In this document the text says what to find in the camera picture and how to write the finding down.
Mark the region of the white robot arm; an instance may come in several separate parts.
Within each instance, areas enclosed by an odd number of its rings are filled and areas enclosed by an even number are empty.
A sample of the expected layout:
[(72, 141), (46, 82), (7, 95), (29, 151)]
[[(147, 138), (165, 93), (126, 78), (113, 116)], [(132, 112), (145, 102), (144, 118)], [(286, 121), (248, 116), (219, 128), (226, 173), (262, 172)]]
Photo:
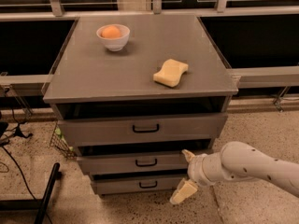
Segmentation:
[(180, 204), (199, 188), (218, 182), (240, 182), (261, 179), (299, 196), (299, 164), (275, 159), (242, 142), (229, 142), (219, 152), (195, 155), (182, 153), (188, 163), (188, 178), (183, 178), (170, 198)]

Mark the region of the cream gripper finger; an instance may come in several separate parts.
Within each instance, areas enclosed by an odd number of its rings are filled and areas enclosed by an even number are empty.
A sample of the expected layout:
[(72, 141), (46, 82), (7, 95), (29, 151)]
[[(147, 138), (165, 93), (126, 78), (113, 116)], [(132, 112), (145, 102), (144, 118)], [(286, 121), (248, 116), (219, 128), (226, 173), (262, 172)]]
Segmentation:
[(170, 203), (180, 204), (186, 199), (188, 199), (189, 197), (191, 197), (197, 190), (198, 190), (197, 185), (194, 182), (183, 178), (179, 182), (177, 189), (172, 194), (170, 198)]
[(183, 153), (187, 163), (192, 162), (192, 160), (195, 158), (195, 155), (187, 149), (183, 149), (182, 153)]

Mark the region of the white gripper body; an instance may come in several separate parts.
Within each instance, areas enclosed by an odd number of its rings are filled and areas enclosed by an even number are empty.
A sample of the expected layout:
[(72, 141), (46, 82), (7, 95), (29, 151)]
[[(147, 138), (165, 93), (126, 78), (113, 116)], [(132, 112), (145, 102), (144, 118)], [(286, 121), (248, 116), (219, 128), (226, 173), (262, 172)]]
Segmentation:
[(188, 177), (199, 187), (213, 186), (214, 182), (210, 181), (205, 172), (203, 162), (206, 154), (192, 156), (188, 165)]

